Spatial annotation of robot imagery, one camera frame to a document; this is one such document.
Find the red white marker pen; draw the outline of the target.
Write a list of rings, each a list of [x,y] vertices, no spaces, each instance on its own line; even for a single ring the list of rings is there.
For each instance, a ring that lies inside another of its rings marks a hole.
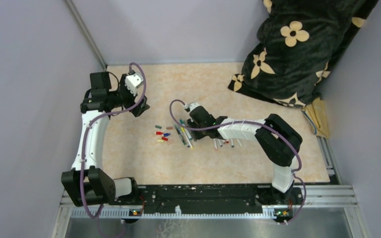
[[[213,139],[213,145],[214,145],[214,150],[218,151],[218,145],[217,145],[217,140]]]

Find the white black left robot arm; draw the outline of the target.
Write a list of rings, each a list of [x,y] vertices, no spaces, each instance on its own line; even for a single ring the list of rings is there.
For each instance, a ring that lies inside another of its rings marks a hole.
[[[138,89],[145,85],[142,74],[130,70],[117,78],[112,90],[111,72],[90,74],[91,88],[80,104],[81,139],[71,169],[63,172],[61,182],[73,204],[133,205],[139,199],[137,182],[133,177],[112,179],[103,171],[103,145],[113,109],[122,108],[135,117],[150,106],[147,97],[135,101]]]

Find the green cap marker pen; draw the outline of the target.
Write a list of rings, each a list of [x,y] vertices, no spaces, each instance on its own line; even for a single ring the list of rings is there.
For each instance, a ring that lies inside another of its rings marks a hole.
[[[185,130],[185,133],[186,133],[188,139],[190,141],[192,141],[192,135],[191,135],[190,131],[186,128],[187,125],[185,124],[185,122],[182,119],[180,119],[179,122],[181,123],[182,126],[184,126],[184,130]]]

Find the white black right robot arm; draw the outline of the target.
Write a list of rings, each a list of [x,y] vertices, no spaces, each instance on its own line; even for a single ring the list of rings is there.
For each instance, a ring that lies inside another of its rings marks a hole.
[[[272,200],[285,204],[291,198],[293,173],[300,168],[298,152],[303,139],[283,118],[277,114],[261,120],[215,118],[198,103],[187,105],[185,110],[190,116],[188,125],[197,139],[208,136],[211,139],[258,142],[273,163]]]

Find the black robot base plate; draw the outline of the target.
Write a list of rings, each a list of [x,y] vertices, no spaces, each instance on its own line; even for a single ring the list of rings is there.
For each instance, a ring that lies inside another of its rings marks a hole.
[[[288,211],[301,205],[302,190],[282,194],[267,184],[141,185],[133,198],[120,197],[111,205],[137,205],[145,214],[261,214],[267,206]]]

